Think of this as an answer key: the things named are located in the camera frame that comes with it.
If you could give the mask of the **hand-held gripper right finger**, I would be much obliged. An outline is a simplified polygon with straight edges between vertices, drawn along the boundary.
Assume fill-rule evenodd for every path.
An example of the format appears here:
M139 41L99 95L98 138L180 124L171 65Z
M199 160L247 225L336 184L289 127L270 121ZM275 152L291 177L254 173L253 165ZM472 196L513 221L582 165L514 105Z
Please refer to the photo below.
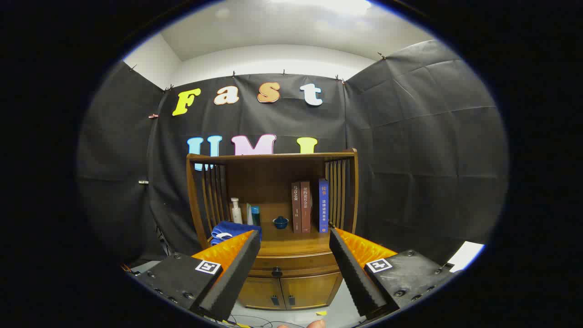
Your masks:
M359 315L377 319L420 302L455 274L418 251L397 253L342 229L329 247Z

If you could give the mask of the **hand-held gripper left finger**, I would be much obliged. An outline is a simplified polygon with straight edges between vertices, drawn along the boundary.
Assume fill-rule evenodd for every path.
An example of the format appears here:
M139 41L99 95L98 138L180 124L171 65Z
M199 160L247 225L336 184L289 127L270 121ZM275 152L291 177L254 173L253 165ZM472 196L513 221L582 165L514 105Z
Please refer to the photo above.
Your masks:
M136 279L177 307L222 321L229 318L259 250L260 233L251 230L196 255L169 255Z

